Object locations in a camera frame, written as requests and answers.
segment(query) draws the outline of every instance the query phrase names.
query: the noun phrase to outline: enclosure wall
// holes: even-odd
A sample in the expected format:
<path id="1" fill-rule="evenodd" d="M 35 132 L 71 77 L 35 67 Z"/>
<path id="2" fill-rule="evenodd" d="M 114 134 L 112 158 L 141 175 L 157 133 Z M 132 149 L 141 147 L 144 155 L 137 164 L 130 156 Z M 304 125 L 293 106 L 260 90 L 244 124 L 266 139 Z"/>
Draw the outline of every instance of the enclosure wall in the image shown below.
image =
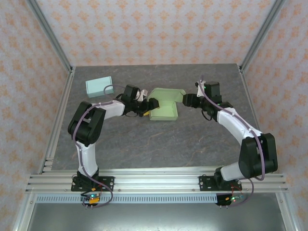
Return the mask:
<path id="1" fill-rule="evenodd" d="M 276 138 L 279 171 L 308 229 L 308 5 L 288 0 L 245 78 L 260 127 Z"/>
<path id="2" fill-rule="evenodd" d="M 67 72 L 25 0 L 0 1 L 0 230 L 12 230 Z"/>
<path id="3" fill-rule="evenodd" d="M 275 0 L 39 1 L 71 65 L 241 64 Z"/>

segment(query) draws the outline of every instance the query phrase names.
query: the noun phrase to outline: floral wallpaper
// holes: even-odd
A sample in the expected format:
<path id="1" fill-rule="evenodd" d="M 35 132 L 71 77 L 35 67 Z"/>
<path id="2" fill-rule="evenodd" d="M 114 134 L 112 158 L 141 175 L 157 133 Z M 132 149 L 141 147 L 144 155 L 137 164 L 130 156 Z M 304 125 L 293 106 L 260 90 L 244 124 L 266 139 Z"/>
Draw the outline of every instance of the floral wallpaper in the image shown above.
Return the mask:
<path id="1" fill-rule="evenodd" d="M 272 132 L 279 171 L 308 230 L 308 4 L 288 0 L 245 73 L 262 130 Z"/>
<path id="2" fill-rule="evenodd" d="M 275 0 L 39 0 L 71 65 L 241 64 Z"/>
<path id="3" fill-rule="evenodd" d="M 0 230 L 44 155 L 67 72 L 25 0 L 0 1 Z"/>

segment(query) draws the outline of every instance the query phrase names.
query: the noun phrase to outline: light green box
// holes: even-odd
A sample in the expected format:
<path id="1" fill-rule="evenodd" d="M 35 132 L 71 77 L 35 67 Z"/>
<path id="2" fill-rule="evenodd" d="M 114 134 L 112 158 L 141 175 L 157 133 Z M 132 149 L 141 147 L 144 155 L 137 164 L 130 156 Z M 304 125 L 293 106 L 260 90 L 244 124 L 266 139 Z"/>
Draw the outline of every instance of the light green box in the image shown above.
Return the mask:
<path id="1" fill-rule="evenodd" d="M 150 120 L 177 120 L 179 116 L 176 102 L 182 102 L 185 94 L 180 89 L 155 88 L 148 99 L 157 99 L 159 108 L 150 111 Z"/>
<path id="2" fill-rule="evenodd" d="M 88 97 L 93 98 L 104 95 L 103 90 L 108 85 L 112 85 L 111 76 L 86 81 Z M 114 88 L 112 86 L 108 87 L 105 92 L 106 94 L 112 94 L 114 93 Z"/>

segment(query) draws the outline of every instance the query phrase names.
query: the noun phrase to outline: green tray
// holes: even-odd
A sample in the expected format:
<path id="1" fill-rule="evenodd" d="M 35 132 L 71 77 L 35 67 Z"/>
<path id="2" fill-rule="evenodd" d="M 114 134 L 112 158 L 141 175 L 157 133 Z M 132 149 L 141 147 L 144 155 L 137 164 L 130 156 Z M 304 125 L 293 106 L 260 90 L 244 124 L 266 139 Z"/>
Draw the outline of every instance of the green tray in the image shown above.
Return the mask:
<path id="1" fill-rule="evenodd" d="M 150 111 L 150 120 L 177 120 L 179 116 L 176 102 L 181 103 L 185 94 L 181 89 L 155 88 L 148 99 L 157 99 L 159 108 Z"/>

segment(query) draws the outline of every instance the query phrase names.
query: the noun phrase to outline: black mounting plate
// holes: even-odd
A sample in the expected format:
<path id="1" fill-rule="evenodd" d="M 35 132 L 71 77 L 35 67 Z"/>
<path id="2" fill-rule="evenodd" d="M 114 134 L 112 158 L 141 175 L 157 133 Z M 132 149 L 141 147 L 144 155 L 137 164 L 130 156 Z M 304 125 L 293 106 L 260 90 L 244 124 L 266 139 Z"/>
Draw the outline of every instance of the black mounting plate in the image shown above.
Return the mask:
<path id="1" fill-rule="evenodd" d="M 115 177 L 100 177 L 99 176 L 97 181 L 102 182 L 103 184 L 107 185 L 111 189 L 111 191 L 114 190 Z M 88 192 L 90 190 L 91 188 L 89 187 L 87 188 L 83 187 L 80 179 L 77 176 L 73 177 L 73 182 L 72 182 L 72 187 L 71 187 L 72 192 Z M 97 191 L 101 191 L 101 187 L 96 187 L 95 192 Z M 103 187 L 103 192 L 109 192 L 109 190 Z"/>
<path id="2" fill-rule="evenodd" d="M 237 180 L 226 181 L 219 188 L 214 179 L 214 176 L 203 175 L 199 177 L 200 191 L 232 191 L 231 185 L 234 185 L 242 190 L 242 185 Z"/>

